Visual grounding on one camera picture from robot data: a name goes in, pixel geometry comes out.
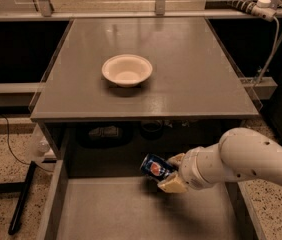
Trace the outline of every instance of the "can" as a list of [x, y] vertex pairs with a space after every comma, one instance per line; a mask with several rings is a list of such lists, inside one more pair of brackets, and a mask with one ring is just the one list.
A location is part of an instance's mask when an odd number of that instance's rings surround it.
[[143, 174], [149, 176], [157, 182], [160, 182], [166, 179], [176, 169], [163, 158], [154, 154], [148, 154], [144, 158], [140, 170]]

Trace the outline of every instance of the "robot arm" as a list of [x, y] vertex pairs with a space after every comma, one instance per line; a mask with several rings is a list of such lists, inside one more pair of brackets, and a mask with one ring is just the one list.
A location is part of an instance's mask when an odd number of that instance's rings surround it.
[[159, 182], [158, 186], [165, 192], [184, 192], [188, 187], [203, 189], [218, 182], [252, 179], [282, 186], [282, 147], [246, 128], [232, 129], [223, 134], [218, 144], [191, 149], [168, 162], [179, 169]]

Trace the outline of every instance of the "white cap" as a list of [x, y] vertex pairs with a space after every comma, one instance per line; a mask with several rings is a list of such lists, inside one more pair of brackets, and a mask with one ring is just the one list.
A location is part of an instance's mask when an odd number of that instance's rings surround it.
[[271, 0], [258, 0], [257, 6], [260, 8], [269, 8]]

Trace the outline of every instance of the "black cable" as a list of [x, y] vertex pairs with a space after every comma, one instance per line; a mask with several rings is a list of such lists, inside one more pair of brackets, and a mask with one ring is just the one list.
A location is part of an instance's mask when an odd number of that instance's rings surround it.
[[[11, 148], [11, 146], [10, 146], [10, 123], [9, 123], [9, 120], [8, 120], [8, 118], [7, 118], [6, 116], [4, 116], [3, 114], [0, 114], [0, 116], [3, 117], [3, 118], [7, 121], [7, 144], [8, 144], [8, 148], [9, 148], [10, 153], [12, 154], [12, 156], [13, 156], [19, 163], [24, 164], [24, 165], [30, 165], [29, 163], [26, 163], [26, 162], [20, 160], [20, 159], [14, 154], [14, 152], [12, 151], [12, 148]], [[38, 164], [37, 164], [37, 167], [40, 168], [40, 169], [43, 170], [43, 171], [46, 171], [46, 172], [53, 172], [53, 171], [46, 170], [46, 169], [42, 168], [42, 167], [39, 166]]]

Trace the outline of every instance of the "bowl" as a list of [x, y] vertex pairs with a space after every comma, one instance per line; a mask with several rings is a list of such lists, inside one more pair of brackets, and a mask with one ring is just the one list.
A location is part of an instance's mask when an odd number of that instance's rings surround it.
[[108, 59], [102, 66], [103, 76], [121, 87], [133, 87], [148, 79], [151, 63], [140, 56], [122, 54]]

